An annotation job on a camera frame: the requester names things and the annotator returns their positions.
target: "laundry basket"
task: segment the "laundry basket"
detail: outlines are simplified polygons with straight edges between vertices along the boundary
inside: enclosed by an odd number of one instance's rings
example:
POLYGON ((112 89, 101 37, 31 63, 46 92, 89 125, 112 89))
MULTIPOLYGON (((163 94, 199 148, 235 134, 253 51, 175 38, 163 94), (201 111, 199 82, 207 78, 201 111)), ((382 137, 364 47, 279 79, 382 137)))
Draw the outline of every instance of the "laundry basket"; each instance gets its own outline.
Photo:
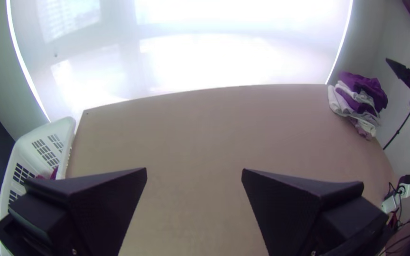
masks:
MULTIPOLYGON (((63 118, 38 127, 17 140, 7 164, 0 192, 0 220, 9 205, 25 194, 24 180, 41 175, 49 178, 58 167, 56 179, 64 179, 74 140, 75 120, 63 118)), ((10 256, 0 242, 0 255, 10 256)))

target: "bright window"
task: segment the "bright window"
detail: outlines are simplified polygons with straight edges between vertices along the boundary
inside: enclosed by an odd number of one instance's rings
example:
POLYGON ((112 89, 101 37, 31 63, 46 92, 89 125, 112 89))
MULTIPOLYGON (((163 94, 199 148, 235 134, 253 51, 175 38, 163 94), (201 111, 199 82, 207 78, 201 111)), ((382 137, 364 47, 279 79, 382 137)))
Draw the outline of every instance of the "bright window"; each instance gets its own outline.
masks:
POLYGON ((351 0, 23 0, 17 43, 51 120, 213 87, 325 83, 351 0))

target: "white wall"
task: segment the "white wall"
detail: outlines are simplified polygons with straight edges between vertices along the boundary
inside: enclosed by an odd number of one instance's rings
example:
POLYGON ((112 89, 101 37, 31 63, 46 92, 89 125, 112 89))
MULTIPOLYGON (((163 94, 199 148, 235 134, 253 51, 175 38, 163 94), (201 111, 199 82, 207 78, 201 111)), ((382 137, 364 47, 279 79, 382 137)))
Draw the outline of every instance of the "white wall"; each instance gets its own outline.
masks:
MULTIPOLYGON (((370 75, 379 79, 389 99, 387 109, 381 112, 382 126, 377 132, 382 146, 390 140, 410 111, 410 89, 396 77, 385 58, 410 67, 410 15, 401 0, 387 2, 384 31, 370 75)), ((410 174, 410 118, 385 153, 398 176, 410 174)), ((402 215, 404 220, 410 217, 410 197, 403 200, 402 215)))
POLYGON ((328 84, 335 84, 340 71, 371 76, 385 22, 387 0, 354 0, 346 38, 328 84))
POLYGON ((6 0, 0 0, 0 122, 14 139, 48 122, 17 59, 9 33, 6 0))

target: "stack of clothes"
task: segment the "stack of clothes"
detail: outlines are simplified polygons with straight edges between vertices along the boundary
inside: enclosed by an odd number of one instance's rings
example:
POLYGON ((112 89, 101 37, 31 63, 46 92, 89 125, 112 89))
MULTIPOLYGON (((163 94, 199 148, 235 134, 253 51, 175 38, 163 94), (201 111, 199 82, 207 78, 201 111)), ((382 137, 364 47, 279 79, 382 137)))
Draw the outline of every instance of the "stack of clothes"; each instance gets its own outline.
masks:
POLYGON ((380 126, 379 112, 387 107, 387 95, 376 78, 349 72, 341 72, 338 78, 335 86, 328 86, 330 108, 346 117, 358 134, 370 140, 380 126))

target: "table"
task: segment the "table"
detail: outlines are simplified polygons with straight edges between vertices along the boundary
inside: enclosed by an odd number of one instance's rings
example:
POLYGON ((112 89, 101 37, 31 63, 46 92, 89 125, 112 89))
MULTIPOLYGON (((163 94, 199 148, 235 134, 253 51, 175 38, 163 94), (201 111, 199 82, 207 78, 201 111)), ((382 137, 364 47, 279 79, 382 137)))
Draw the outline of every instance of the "table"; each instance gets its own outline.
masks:
POLYGON ((396 181, 377 140, 328 106, 325 85, 189 91, 86 110, 68 177, 146 167, 120 255, 268 255, 241 183, 244 167, 363 181, 380 205, 396 181))

